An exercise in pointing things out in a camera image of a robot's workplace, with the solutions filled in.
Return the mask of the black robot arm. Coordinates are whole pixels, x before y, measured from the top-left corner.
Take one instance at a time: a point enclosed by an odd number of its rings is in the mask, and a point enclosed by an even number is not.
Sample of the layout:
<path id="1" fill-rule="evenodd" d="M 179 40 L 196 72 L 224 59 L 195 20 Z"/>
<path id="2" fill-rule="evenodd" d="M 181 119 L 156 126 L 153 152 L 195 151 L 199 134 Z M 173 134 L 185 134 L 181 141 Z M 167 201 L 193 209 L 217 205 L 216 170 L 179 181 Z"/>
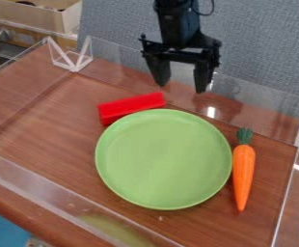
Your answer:
<path id="1" fill-rule="evenodd" d="M 192 64 L 196 93 L 205 91 L 219 67 L 221 41 L 201 32 L 199 0 L 155 0 L 159 32 L 140 35 L 141 56 L 159 86 L 171 78 L 169 63 Z"/>

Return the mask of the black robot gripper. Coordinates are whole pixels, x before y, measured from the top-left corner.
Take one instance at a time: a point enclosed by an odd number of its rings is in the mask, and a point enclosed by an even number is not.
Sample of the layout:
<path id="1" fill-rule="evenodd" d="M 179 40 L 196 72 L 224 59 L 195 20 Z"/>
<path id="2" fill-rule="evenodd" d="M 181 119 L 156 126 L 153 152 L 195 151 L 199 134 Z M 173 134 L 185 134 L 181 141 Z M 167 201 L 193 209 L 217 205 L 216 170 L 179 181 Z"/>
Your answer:
<path id="1" fill-rule="evenodd" d="M 221 41 L 201 32 L 197 32 L 181 47 L 165 44 L 157 32 L 141 34 L 138 40 L 142 46 L 141 56 L 156 84 L 164 87 L 169 81 L 169 62 L 195 64 L 196 93 L 203 93 L 211 83 L 213 68 L 220 65 Z"/>

